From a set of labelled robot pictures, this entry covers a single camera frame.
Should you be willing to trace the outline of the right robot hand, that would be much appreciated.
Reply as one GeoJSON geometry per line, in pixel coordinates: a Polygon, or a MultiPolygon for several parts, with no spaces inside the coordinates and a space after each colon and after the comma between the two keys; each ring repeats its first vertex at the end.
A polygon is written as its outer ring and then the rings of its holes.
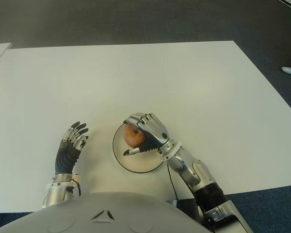
{"type": "Polygon", "coordinates": [[[153,113],[135,113],[126,118],[123,123],[132,124],[145,136],[145,140],[139,146],[126,150],[124,156],[159,149],[170,139],[166,127],[153,113]]]}

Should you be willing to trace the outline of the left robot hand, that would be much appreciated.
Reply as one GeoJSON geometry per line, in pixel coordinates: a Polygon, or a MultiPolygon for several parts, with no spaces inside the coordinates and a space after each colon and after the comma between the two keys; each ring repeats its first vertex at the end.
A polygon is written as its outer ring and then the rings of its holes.
{"type": "Polygon", "coordinates": [[[56,175],[72,174],[81,151],[89,138],[85,135],[89,130],[86,126],[86,123],[81,124],[78,121],[72,124],[63,135],[55,159],[56,175]]]}

